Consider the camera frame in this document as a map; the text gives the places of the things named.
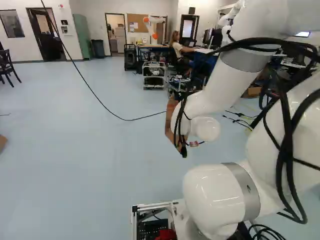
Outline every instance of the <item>doorway opening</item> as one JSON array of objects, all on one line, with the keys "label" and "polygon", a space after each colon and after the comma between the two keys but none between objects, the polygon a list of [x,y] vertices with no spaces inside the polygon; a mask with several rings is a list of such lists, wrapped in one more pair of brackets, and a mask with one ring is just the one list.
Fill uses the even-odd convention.
[{"label": "doorway opening", "polygon": [[105,13],[105,23],[108,32],[111,56],[124,56],[127,44],[127,30],[123,13]]},{"label": "doorway opening", "polygon": [[29,7],[26,9],[39,50],[45,62],[66,61],[67,58],[59,32],[56,32],[51,24],[52,21],[55,29],[58,30],[54,12],[51,7],[46,8],[46,10]]}]

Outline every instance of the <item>cork board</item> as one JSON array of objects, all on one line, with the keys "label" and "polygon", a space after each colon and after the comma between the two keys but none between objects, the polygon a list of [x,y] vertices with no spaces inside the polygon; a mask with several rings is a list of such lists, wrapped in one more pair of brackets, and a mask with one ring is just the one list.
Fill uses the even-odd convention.
[{"label": "cork board", "polygon": [[144,23],[144,18],[148,17],[148,14],[132,14],[127,13],[127,30],[130,32],[130,23],[138,23],[138,28],[134,29],[135,33],[148,33],[148,29]]}]

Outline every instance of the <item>light blue floor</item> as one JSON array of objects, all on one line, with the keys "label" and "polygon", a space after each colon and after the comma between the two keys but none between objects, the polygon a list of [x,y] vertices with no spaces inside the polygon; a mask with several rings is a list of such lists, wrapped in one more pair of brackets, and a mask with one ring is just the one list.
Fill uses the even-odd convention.
[{"label": "light blue floor", "polygon": [[[142,77],[124,71],[122,57],[76,64],[119,116],[166,109],[167,92],[143,90]],[[164,114],[116,119],[70,62],[15,67],[23,83],[14,76],[15,88],[0,83],[0,114],[11,113],[0,117],[0,133],[9,139],[0,154],[1,240],[130,240],[132,205],[179,199],[183,176],[192,167],[245,158],[244,128],[221,114],[216,114],[220,138],[190,148],[183,159],[165,137]],[[256,99],[240,103],[258,109]],[[236,109],[259,113],[240,104]],[[306,228],[277,215],[261,222],[288,239],[319,239],[319,192],[303,198]]]}]

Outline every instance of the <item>robotic end effector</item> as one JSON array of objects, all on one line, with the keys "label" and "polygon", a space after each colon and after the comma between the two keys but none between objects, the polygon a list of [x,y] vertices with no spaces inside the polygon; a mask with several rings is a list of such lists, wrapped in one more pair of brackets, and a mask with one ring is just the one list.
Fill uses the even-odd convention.
[{"label": "robotic end effector", "polygon": [[146,16],[143,18],[143,22],[148,29],[149,34],[151,35],[151,44],[157,44],[158,35],[154,32],[153,24],[157,23],[165,23],[166,19],[163,17],[153,17],[153,16]]}]

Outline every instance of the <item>black speaker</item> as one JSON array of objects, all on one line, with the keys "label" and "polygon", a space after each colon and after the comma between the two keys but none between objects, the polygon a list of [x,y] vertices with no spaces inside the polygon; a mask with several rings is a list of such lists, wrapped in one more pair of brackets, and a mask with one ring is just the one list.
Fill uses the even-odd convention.
[{"label": "black speaker", "polygon": [[189,7],[189,14],[195,14],[196,8],[195,7]]}]

